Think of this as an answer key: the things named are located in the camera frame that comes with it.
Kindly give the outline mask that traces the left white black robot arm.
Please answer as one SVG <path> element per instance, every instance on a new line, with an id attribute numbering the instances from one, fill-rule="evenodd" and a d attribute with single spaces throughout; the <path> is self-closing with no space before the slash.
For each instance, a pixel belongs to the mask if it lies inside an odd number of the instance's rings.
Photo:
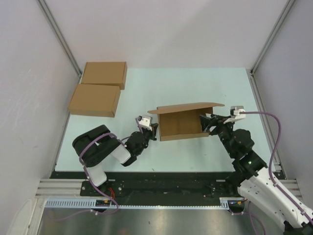
<path id="1" fill-rule="evenodd" d="M 100 125 L 81 134 L 72 143 L 79 161 L 88 179 L 91 180 L 91 190 L 96 195 L 104 195 L 108 190 L 107 176 L 103 169 L 106 157 L 115 158 L 122 166 L 129 166 L 149 145 L 156 141 L 158 124 L 153 123 L 149 128 L 133 132 L 124 143 L 105 125 Z"/>

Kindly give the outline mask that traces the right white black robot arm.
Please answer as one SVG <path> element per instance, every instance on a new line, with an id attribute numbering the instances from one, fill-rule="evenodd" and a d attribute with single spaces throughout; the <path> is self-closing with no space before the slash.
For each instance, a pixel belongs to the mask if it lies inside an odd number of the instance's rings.
<path id="1" fill-rule="evenodd" d="M 203 132 L 218 136 L 233 159 L 234 172 L 227 177 L 225 190 L 241 195 L 266 213 L 286 235 L 311 235 L 313 211 L 297 199 L 272 173 L 266 162 L 252 149 L 248 130 L 233 129 L 232 116 L 201 115 Z"/>

